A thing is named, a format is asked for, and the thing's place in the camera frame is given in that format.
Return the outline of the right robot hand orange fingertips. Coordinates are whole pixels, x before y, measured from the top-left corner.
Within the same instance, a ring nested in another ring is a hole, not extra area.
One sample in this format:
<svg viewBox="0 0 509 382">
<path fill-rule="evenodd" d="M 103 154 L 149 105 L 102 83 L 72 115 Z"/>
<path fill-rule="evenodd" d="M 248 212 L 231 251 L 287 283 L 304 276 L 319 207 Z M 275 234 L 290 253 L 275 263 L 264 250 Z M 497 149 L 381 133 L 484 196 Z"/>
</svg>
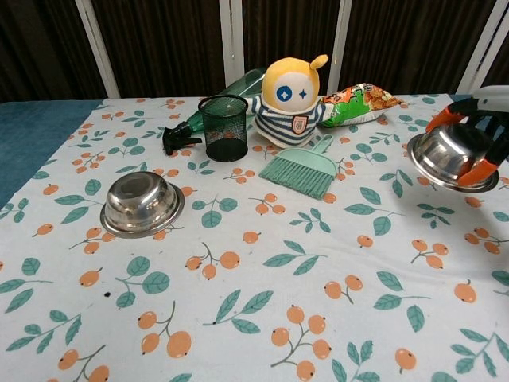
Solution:
<svg viewBox="0 0 509 382">
<path fill-rule="evenodd" d="M 503 132 L 487 149 L 484 157 L 459 177 L 459 186 L 472 186 L 485 181 L 508 157 L 508 86 L 489 85 L 473 92 L 467 99 L 452 102 L 433 117 L 425 128 L 425 132 L 429 133 L 441 125 L 459 123 L 464 118 L 468 118 L 467 125 L 475 127 L 485 117 L 491 118 L 485 130 L 490 138 L 495 137 L 500 127 Z"/>
</svg>

